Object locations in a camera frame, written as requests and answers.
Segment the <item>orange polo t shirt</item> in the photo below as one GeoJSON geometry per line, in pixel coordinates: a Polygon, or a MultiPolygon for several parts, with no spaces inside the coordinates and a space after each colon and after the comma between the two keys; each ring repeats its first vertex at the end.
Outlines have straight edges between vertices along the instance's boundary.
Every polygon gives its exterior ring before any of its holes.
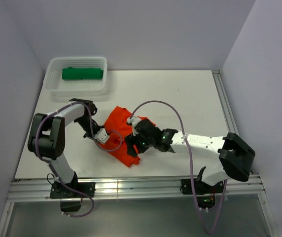
{"type": "Polygon", "coordinates": [[[108,141],[101,147],[106,150],[113,150],[119,147],[116,151],[108,152],[125,166],[138,165],[140,158],[136,158],[127,154],[127,144],[125,137],[132,133],[132,128],[127,124],[127,119],[131,116],[131,112],[126,108],[116,106],[109,114],[104,122],[104,127],[109,135],[108,141]]]}

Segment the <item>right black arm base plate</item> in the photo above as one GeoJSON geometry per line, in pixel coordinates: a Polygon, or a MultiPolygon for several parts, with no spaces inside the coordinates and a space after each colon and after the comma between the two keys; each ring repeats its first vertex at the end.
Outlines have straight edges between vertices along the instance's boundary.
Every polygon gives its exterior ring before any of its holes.
{"type": "MultiPolygon", "coordinates": [[[[194,179],[194,189],[196,195],[206,195],[206,194],[219,194],[222,193],[224,190],[224,182],[220,181],[214,186],[210,186],[208,184],[203,183],[202,181],[197,182],[196,178],[194,179]]],[[[191,195],[192,186],[191,186],[191,179],[181,179],[181,187],[180,192],[183,195],[191,195]]]]}

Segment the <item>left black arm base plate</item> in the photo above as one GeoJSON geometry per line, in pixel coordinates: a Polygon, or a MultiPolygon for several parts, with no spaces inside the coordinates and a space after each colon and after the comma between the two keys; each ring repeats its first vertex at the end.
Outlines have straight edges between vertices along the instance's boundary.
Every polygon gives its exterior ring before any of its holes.
{"type": "Polygon", "coordinates": [[[95,185],[95,182],[80,182],[74,187],[66,188],[61,183],[54,182],[49,197],[51,199],[84,198],[86,196],[93,198],[95,185]]]}

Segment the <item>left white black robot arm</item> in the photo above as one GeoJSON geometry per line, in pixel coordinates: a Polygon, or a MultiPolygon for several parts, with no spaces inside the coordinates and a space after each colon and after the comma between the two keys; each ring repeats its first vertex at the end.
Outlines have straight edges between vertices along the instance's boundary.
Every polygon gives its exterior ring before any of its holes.
{"type": "Polygon", "coordinates": [[[62,186],[62,192],[68,197],[78,194],[79,184],[76,172],[71,169],[64,155],[65,127],[72,122],[77,123],[84,130],[84,138],[105,144],[109,139],[105,127],[92,119],[97,111],[93,101],[73,98],[54,112],[37,113],[33,117],[28,150],[48,164],[55,182],[62,186]]]}

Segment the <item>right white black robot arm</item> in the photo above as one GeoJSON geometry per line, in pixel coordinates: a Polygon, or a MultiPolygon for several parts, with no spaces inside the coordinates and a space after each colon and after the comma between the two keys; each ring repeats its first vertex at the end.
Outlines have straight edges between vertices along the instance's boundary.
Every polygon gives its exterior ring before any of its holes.
{"type": "Polygon", "coordinates": [[[228,178],[246,182],[251,173],[255,151],[236,133],[208,137],[193,135],[176,129],[160,130],[148,119],[131,117],[127,124],[132,133],[125,137],[127,154],[137,157],[149,148],[163,153],[187,153],[193,157],[206,157],[198,165],[196,179],[199,191],[206,193],[214,185],[228,178]]]}

